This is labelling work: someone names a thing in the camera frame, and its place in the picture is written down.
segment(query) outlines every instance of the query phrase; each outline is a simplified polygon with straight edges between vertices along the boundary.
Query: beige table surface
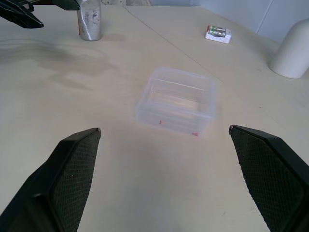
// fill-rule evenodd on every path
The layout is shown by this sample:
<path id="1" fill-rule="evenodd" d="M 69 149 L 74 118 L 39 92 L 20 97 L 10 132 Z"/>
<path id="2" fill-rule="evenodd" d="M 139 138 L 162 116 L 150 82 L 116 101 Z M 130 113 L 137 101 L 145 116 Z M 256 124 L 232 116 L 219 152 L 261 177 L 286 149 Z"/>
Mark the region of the beige table surface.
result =
<path id="1" fill-rule="evenodd" d="M 0 18 L 0 211 L 59 140 L 101 127 L 80 232 L 267 232 L 242 177 L 230 125 L 282 137 L 309 163 L 309 79 L 267 67 L 278 44 L 211 12 L 103 7 L 104 36 L 82 41 L 76 12 L 36 6 L 43 29 Z M 208 24 L 230 44 L 204 39 Z M 217 118 L 201 138 L 150 129 L 134 109 L 168 66 L 215 78 Z"/>

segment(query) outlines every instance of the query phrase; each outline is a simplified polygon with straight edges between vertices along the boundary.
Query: red mark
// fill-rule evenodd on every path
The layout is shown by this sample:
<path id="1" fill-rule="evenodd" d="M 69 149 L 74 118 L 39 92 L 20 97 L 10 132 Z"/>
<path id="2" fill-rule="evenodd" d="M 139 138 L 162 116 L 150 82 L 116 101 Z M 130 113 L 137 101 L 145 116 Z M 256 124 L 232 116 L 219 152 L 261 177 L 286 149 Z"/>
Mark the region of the red mark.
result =
<path id="1" fill-rule="evenodd" d="M 79 28 L 79 19 L 78 19 L 78 13 L 77 13 L 77 23 L 78 23 L 78 35 L 81 35 L 81 29 Z"/>

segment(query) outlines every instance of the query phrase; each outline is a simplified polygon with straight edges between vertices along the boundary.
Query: white tile wall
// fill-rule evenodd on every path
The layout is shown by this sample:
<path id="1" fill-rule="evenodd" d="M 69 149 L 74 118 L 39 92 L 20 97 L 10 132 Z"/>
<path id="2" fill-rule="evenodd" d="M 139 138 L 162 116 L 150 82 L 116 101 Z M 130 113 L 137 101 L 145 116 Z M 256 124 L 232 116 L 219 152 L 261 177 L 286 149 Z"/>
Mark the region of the white tile wall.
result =
<path id="1" fill-rule="evenodd" d="M 201 0 L 150 0 L 153 6 L 200 6 Z"/>
<path id="2" fill-rule="evenodd" d="M 309 18 L 309 0 L 273 0 L 258 34 L 281 42 L 298 21 Z"/>
<path id="3" fill-rule="evenodd" d="M 292 25 L 309 18 L 309 0 L 202 0 L 201 5 L 278 42 Z"/>
<path id="4" fill-rule="evenodd" d="M 271 0 L 203 0 L 202 6 L 257 32 Z"/>

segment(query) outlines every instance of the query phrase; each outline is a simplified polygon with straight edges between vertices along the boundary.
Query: textured gripper pad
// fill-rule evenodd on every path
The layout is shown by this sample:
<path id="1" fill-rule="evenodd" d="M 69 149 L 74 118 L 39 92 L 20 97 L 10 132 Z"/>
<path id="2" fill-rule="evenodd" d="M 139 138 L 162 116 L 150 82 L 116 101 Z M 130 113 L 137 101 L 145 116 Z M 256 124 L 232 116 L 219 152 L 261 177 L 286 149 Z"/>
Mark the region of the textured gripper pad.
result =
<path id="1" fill-rule="evenodd" d="M 261 139 L 232 129 L 239 164 L 249 193 L 272 232 L 282 232 L 300 206 L 299 181 Z"/>
<path id="2" fill-rule="evenodd" d="M 65 232 L 76 232 L 81 221 L 91 187 L 99 139 L 99 131 L 82 139 L 54 184 L 51 200 Z"/>

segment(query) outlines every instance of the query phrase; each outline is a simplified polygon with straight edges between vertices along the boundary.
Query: stain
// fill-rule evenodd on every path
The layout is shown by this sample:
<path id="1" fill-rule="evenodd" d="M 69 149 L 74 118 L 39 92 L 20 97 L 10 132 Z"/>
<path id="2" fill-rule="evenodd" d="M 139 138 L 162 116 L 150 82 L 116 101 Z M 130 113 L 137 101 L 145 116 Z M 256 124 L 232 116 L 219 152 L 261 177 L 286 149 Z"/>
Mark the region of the stain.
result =
<path id="1" fill-rule="evenodd" d="M 92 12 L 91 22 L 92 22 L 92 24 L 99 24 L 100 20 L 99 20 L 99 17 L 98 17 L 98 11 Z"/>
<path id="2" fill-rule="evenodd" d="M 124 35 L 120 34 L 104 34 L 102 40 L 103 41 L 114 41 L 114 42 L 121 42 L 124 41 L 126 38 Z"/>
<path id="3" fill-rule="evenodd" d="M 89 13 L 88 12 L 85 13 L 84 20 L 85 20 L 86 24 L 89 22 Z"/>
<path id="4" fill-rule="evenodd" d="M 105 53 L 87 47 L 28 39 L 0 41 L 0 63 L 27 59 L 35 61 L 41 68 L 54 71 L 55 74 L 49 77 L 50 81 L 81 90 L 91 89 L 77 80 L 67 79 L 66 76 L 78 73 L 90 78 L 98 77 L 107 70 L 118 70 L 109 63 Z"/>

